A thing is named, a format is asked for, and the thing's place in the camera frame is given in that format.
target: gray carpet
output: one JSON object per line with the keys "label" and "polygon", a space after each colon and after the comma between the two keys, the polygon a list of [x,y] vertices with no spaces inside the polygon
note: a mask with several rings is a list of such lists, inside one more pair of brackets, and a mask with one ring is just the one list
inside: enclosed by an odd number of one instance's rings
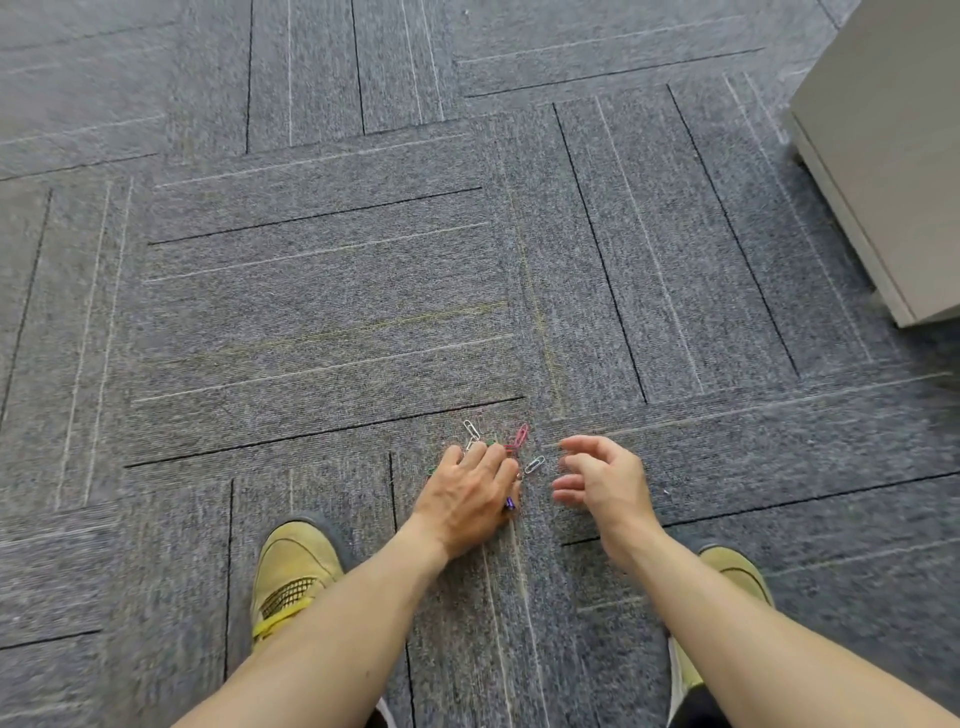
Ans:
{"label": "gray carpet", "polygon": [[[0,9],[0,725],[170,725],[270,526],[370,556],[466,419],[610,434],[675,536],[960,711],[960,328],[893,327],[779,122],[854,5]],[[552,473],[424,601],[399,725],[663,724]]]}

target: paper clip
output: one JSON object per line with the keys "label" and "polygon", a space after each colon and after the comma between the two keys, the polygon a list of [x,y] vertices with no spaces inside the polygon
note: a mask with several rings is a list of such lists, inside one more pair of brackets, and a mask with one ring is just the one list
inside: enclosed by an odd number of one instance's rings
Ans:
{"label": "paper clip", "polygon": [[543,457],[542,455],[535,457],[533,460],[530,461],[530,465],[528,465],[526,468],[523,469],[523,474],[529,475],[534,470],[536,470],[541,465],[543,465],[543,463],[545,462],[546,462],[546,458]]}
{"label": "paper clip", "polygon": [[464,420],[464,427],[467,428],[467,432],[474,440],[483,440],[483,438],[480,436],[479,430],[473,426],[473,423],[470,420]]}
{"label": "paper clip", "polygon": [[526,423],[520,426],[520,429],[516,431],[516,436],[514,441],[510,444],[514,449],[519,449],[523,443],[527,441],[527,433],[530,432],[530,426]]}

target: white cabinet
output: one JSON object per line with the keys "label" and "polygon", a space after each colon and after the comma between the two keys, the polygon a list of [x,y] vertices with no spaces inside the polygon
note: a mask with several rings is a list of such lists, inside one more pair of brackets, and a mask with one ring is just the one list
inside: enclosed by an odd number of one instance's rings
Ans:
{"label": "white cabinet", "polygon": [[787,123],[897,323],[960,315],[960,0],[863,0]]}

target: forearm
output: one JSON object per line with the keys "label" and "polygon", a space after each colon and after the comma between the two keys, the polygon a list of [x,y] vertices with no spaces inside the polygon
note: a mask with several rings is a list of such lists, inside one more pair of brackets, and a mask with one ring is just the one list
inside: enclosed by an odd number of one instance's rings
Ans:
{"label": "forearm", "polygon": [[408,523],[266,641],[179,728],[362,726],[445,564],[443,550]]}
{"label": "forearm", "polygon": [[960,722],[747,595],[661,530],[632,533],[634,576],[737,728]]}

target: shoe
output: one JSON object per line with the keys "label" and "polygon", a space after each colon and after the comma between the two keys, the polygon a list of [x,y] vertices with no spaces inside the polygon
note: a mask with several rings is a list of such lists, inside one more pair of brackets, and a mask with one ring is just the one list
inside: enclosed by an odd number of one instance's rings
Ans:
{"label": "shoe", "polygon": [[[707,566],[722,573],[747,594],[762,599],[771,607],[774,606],[774,598],[760,570],[742,553],[718,544],[708,544],[695,550],[700,560]],[[669,725],[673,716],[680,710],[680,705],[687,694],[698,685],[703,685],[704,679],[673,635],[667,640],[667,648],[670,652],[670,713],[667,718],[667,725]]]}
{"label": "shoe", "polygon": [[346,543],[322,516],[288,516],[260,549],[251,605],[253,649],[354,566]]}

